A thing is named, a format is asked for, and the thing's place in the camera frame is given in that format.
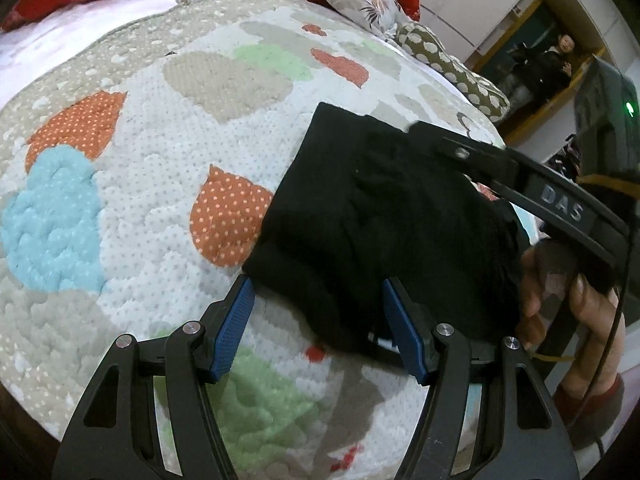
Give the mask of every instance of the black cable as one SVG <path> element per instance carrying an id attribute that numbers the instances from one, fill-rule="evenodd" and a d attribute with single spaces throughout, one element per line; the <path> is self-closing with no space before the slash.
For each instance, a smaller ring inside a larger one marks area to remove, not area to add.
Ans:
<path id="1" fill-rule="evenodd" d="M 591 397 L 591 393 L 596 383 L 600 379 L 600 375 L 602 374 L 602 369 L 604 368 L 604 364 L 607 361 L 607 358 L 609 357 L 609 353 L 611 352 L 611 347 L 613 346 L 613 341 L 616 338 L 616 333 L 618 332 L 618 326 L 620 325 L 620 319 L 622 318 L 623 305 L 625 304 L 625 297 L 626 297 L 626 294 L 628 293 L 628 288 L 629 288 L 629 274 L 630 274 L 631 259 L 636 250 L 636 238 L 638 238 L 638 233 L 640 228 L 640 218 L 638 216 L 639 213 L 640 213 L 640 202 L 637 202 L 636 207 L 634 209 L 634 213 L 632 215 L 631 225 L 629 228 L 630 243 L 629 243 L 628 252 L 626 254 L 625 270 L 623 273 L 624 279 L 622 284 L 622 293 L 620 294 L 618 307 L 616 308 L 616 313 L 613 317 L 613 324 L 611 326 L 611 330 L 609 331 L 607 342 L 604 345 L 602 356 L 600 357 L 600 361 L 598 362 L 598 367 L 596 368 L 596 371 L 593 373 L 591 382 L 589 383 L 589 386 L 587 387 L 587 391 L 584 393 L 584 396 L 582 397 L 578 410 L 575 412 L 574 417 L 571 419 L 571 421 L 567 425 L 568 429 L 571 428 L 576 423 L 576 421 L 582 415 L 582 412 L 584 411 L 585 407 L 587 406 L 587 403 L 589 402 L 589 398 Z"/>
<path id="2" fill-rule="evenodd" d="M 602 443 L 602 439 L 600 437 L 596 437 L 596 445 L 598 446 L 600 460 L 602 460 L 602 457 L 604 456 L 604 444 Z"/>

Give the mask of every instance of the green patch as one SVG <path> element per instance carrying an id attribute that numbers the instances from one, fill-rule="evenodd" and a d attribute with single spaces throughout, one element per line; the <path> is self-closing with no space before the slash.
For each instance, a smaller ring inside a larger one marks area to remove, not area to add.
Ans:
<path id="1" fill-rule="evenodd" d="M 383 56 L 389 56 L 389 57 L 395 57 L 398 55 L 390 48 L 387 48 L 384 45 L 380 45 L 375 41 L 363 40 L 362 44 L 366 46 L 369 50 L 375 52 L 376 54 L 382 54 Z"/>
<path id="2" fill-rule="evenodd" d="M 166 382 L 155 378 L 166 407 Z M 258 470 L 305 442 L 318 406 L 293 381 L 241 346 L 231 371 L 207 387 L 222 440 L 237 471 Z"/>
<path id="3" fill-rule="evenodd" d="M 311 81 L 313 75 L 309 66 L 288 50 L 268 43 L 239 46 L 234 57 L 245 63 L 271 70 L 292 81 Z"/>

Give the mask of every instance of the hand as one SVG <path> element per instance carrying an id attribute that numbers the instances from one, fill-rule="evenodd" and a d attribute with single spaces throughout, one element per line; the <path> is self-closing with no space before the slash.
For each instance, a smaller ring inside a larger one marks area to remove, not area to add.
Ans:
<path id="1" fill-rule="evenodd" d="M 521 283 L 523 317 L 516 328 L 516 335 L 526 349 L 542 343 L 546 337 L 545 325 L 542 316 L 540 316 L 543 298 L 549 294 L 557 295 L 559 288 L 562 289 L 561 295 L 564 296 L 564 282 L 559 287 L 556 282 L 554 290 L 545 290 L 543 284 L 546 283 L 546 288 L 549 289 L 553 287 L 554 280 L 549 280 L 546 277 L 542 279 L 540 276 L 538 258 L 536 257 L 536 252 L 540 250 L 545 250 L 544 244 L 530 248 L 522 256 L 524 271 Z M 565 392 L 574 399 L 581 399 L 602 357 L 613 324 L 614 313 L 618 306 L 618 298 L 613 291 L 610 291 L 606 297 L 597 293 L 583 276 L 578 275 L 569 289 L 569 300 L 571 311 L 576 319 L 591 330 L 588 341 L 562 380 Z M 624 343 L 625 321 L 623 316 L 602 373 L 593 389 L 593 395 L 605 393 L 616 381 Z"/>

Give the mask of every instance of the metal screw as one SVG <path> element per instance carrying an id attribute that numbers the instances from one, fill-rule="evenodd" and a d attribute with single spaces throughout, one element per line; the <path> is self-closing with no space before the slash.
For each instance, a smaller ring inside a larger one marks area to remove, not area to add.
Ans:
<path id="1" fill-rule="evenodd" d="M 133 341 L 133 339 L 129 334 L 122 334 L 116 339 L 116 346 L 118 348 L 126 348 L 131 344 L 131 341 Z"/>
<path id="2" fill-rule="evenodd" d="M 504 345 L 511 350 L 517 350 L 518 348 L 520 348 L 520 342 L 514 337 L 505 337 L 503 341 Z"/>
<path id="3" fill-rule="evenodd" d="M 469 153 L 469 150 L 466 150 L 465 148 L 458 148 L 456 150 L 456 157 L 460 160 L 467 160 L 469 155 L 471 155 L 471 153 Z"/>
<path id="4" fill-rule="evenodd" d="M 443 335 L 445 337 L 450 336 L 454 332 L 453 327 L 449 323 L 440 323 L 436 327 L 436 330 L 438 331 L 438 334 Z"/>
<path id="5" fill-rule="evenodd" d="M 182 326 L 182 331 L 185 334 L 197 334 L 200 331 L 200 323 L 197 321 L 190 321 Z"/>

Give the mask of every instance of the bed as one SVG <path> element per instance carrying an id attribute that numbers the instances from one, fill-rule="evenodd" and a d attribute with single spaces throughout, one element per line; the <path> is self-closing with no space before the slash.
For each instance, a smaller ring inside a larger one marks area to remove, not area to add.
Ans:
<path id="1" fill-rule="evenodd" d="M 234 245 L 250 251 L 319 102 L 504 145 L 443 75 L 305 0 L 59 10 L 0 36 L 0 79 L 0 381 L 58 440 L 117 335 L 167 335 L 225 295 L 244 257 Z M 227 182 L 251 206 L 239 233 L 211 219 Z M 426 398 L 401 370 L 317 345 L 269 294 L 209 393 L 240 477 L 273 479 L 393 477 Z M 179 472 L 161 381 L 156 401 Z"/>

